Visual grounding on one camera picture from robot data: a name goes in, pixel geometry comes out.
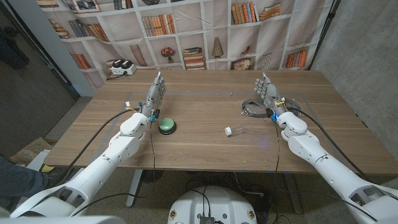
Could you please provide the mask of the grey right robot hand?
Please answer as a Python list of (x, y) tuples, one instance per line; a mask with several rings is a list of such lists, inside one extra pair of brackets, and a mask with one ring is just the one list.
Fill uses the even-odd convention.
[(262, 79), (256, 79), (254, 91), (261, 97), (263, 104), (276, 117), (286, 112), (285, 98), (281, 97), (270, 77), (263, 72)]

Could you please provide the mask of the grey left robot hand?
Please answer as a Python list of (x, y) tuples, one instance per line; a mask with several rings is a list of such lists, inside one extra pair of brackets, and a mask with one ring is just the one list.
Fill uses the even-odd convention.
[(151, 122), (154, 122), (160, 116), (160, 107), (166, 91), (164, 78), (161, 72), (158, 72), (141, 106), (141, 114), (146, 115)]

